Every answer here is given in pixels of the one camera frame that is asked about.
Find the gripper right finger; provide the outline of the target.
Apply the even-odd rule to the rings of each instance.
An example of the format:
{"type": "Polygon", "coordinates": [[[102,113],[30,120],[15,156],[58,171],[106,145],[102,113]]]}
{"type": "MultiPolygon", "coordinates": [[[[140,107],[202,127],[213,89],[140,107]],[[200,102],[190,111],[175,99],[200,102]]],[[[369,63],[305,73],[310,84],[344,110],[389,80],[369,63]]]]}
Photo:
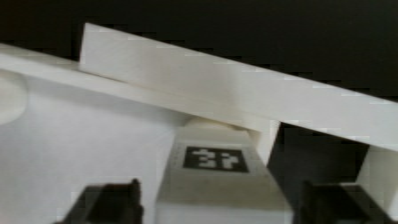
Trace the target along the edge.
{"type": "Polygon", "coordinates": [[[303,183],[298,224],[398,224],[357,184],[303,183]]]}

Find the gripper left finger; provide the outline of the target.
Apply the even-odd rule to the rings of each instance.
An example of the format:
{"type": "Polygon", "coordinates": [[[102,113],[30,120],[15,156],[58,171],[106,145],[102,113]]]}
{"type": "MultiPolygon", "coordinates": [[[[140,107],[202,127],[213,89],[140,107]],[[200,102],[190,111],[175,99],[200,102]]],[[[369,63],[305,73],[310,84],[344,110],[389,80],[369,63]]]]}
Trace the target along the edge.
{"type": "Polygon", "coordinates": [[[87,186],[67,212],[55,224],[143,224],[140,182],[87,186]]]}

